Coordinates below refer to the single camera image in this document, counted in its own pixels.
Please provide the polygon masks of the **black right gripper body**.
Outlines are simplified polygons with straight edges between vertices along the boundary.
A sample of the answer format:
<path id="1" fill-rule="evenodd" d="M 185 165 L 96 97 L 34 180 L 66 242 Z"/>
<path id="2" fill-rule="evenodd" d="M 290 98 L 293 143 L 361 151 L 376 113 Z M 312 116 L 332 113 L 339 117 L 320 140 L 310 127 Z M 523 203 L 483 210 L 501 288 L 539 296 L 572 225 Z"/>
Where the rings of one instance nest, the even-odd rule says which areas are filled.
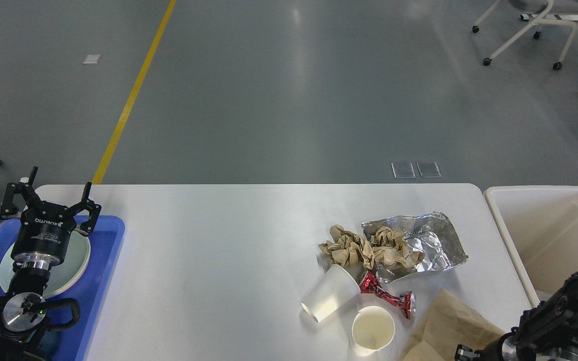
<path id="1" fill-rule="evenodd" d="M 484 349 L 477 351 L 477 360 L 518 360 L 511 334 L 505 334 Z"/>

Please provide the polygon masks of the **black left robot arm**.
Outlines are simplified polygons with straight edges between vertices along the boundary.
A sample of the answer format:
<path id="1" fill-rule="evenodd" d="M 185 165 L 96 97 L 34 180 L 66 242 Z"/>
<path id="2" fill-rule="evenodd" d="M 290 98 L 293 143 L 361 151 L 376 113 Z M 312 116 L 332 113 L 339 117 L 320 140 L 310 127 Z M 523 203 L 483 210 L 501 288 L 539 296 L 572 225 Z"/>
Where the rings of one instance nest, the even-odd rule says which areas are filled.
<path id="1" fill-rule="evenodd" d="M 74 298 L 49 301 L 44 292 L 51 270 L 66 261 L 71 236 L 88 236 L 96 226 L 101 205 L 90 198 L 92 183 L 71 206 L 51 203 L 35 192 L 34 166 L 28 180 L 7 184 L 0 219 L 21 222 L 11 259 L 14 275 L 0 293 L 0 360 L 47 360 L 44 339 L 71 329 L 81 317 Z"/>

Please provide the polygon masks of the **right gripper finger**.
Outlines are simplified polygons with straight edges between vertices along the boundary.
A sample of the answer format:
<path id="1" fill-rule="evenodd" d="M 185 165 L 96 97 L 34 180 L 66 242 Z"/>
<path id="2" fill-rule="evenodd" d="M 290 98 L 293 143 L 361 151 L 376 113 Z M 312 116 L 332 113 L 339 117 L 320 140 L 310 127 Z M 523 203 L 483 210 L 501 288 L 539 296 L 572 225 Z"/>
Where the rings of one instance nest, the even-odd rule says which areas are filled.
<path id="1" fill-rule="evenodd" d="M 480 360 L 480 350 L 474 350 L 467 345 L 459 343 L 456 349 L 456 361 Z"/>

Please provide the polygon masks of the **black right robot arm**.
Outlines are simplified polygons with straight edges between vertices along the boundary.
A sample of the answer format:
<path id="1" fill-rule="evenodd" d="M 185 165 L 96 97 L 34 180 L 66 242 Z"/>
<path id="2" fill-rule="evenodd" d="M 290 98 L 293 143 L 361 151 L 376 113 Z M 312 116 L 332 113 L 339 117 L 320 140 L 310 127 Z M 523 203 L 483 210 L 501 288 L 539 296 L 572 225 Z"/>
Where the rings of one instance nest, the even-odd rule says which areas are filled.
<path id="1" fill-rule="evenodd" d="M 578 360 L 578 272 L 520 324 L 483 349 L 459 344 L 456 360 Z"/>

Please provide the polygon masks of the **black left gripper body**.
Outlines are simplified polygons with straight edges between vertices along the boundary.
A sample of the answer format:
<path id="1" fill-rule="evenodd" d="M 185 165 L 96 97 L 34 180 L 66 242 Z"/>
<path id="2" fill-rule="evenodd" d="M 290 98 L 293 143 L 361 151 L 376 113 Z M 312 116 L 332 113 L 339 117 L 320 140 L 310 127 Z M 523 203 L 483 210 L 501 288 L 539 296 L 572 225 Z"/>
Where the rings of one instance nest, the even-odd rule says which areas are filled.
<path id="1" fill-rule="evenodd" d="M 64 263 L 74 219 L 20 218 L 21 228 L 10 258 L 23 268 L 50 271 Z"/>

